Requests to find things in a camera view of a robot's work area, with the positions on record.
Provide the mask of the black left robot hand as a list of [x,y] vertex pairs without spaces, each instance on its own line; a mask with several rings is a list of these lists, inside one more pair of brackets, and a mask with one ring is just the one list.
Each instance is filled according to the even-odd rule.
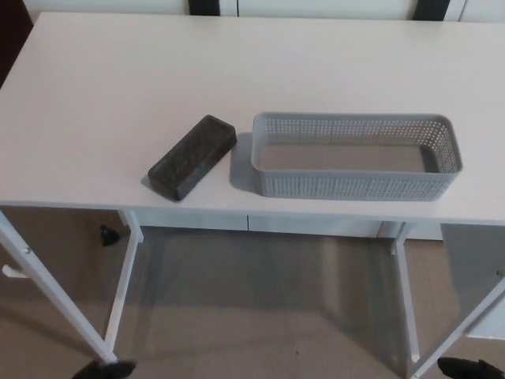
[[127,378],[137,367],[129,360],[105,363],[93,360],[72,376],[72,379],[122,379]]

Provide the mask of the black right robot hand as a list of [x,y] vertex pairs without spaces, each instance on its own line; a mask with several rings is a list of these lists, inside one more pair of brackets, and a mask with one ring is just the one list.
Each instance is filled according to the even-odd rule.
[[504,379],[504,372],[492,364],[479,359],[442,357],[437,359],[442,374],[453,379]]

